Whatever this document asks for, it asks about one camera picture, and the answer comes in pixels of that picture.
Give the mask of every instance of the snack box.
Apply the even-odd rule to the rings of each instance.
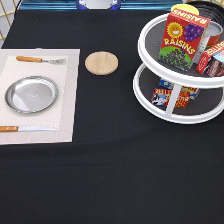
[[[207,73],[212,57],[223,50],[224,50],[224,41],[204,51],[204,53],[202,54],[200,58],[200,61],[198,62],[196,71],[198,71],[201,74]]]
[[[211,77],[224,74],[224,51],[215,54],[209,64],[207,74]]]
[[[163,86],[163,87],[165,87],[167,89],[171,89],[171,90],[174,87],[173,83],[168,82],[168,81],[166,81],[165,79],[162,79],[162,78],[160,78],[159,85]],[[198,96],[200,89],[199,88],[192,88],[192,87],[182,86],[181,91],[182,92],[189,92],[190,99],[194,100]]]
[[[172,90],[154,89],[152,104],[157,106],[167,106],[171,96]],[[189,92],[180,92],[175,107],[186,107],[189,102]]]
[[[180,9],[169,13],[165,26],[159,61],[187,71],[201,51],[203,34],[211,19],[194,15]]]

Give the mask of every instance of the orange handle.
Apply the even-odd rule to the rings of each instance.
[[[16,132],[18,129],[18,126],[0,126],[0,132]]]
[[[42,62],[42,59],[41,58],[32,58],[32,57],[17,56],[16,59],[18,61]]]

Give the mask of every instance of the round wooden coaster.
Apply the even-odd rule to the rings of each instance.
[[[90,54],[85,61],[86,68],[95,75],[108,75],[118,67],[118,59],[115,55],[100,51]]]

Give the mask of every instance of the stainless steel plate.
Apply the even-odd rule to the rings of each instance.
[[[12,84],[6,91],[5,100],[17,112],[34,113],[49,107],[57,94],[57,85],[51,79],[30,76]]]

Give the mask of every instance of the white placemat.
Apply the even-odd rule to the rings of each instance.
[[[66,58],[60,65],[49,63],[20,62],[16,56],[33,56],[44,59]],[[58,131],[0,133],[0,144],[53,143],[72,141],[79,50],[30,49],[0,50],[0,125],[47,126]],[[21,114],[5,103],[5,92],[15,81],[28,76],[45,76],[58,86],[56,101],[47,109]]]

